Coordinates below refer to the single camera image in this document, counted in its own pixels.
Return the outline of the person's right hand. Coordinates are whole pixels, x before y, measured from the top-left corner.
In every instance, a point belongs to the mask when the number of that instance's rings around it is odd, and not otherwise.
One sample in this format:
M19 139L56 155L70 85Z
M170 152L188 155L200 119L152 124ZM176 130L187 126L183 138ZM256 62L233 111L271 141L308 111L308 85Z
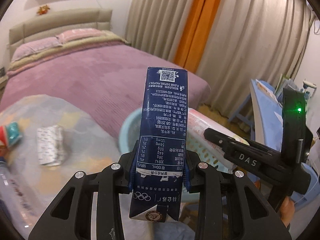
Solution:
M295 213L295 205L290 197L285 197L279 212L281 221L286 227L288 227Z

